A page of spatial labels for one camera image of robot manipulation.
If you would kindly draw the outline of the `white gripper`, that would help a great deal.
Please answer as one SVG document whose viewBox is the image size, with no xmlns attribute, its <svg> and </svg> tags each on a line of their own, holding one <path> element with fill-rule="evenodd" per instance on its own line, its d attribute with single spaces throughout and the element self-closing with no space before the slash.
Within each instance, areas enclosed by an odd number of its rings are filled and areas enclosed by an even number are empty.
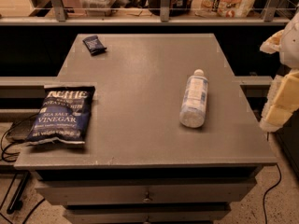
<svg viewBox="0 0 299 224">
<path fill-rule="evenodd" d="M 273 133 L 299 109 L 299 13 L 288 22 L 284 31 L 280 30 L 265 40 L 260 51 L 268 54 L 279 52 L 280 62 L 291 68 L 289 74 L 275 76 L 263 107 L 260 128 Z"/>
</svg>

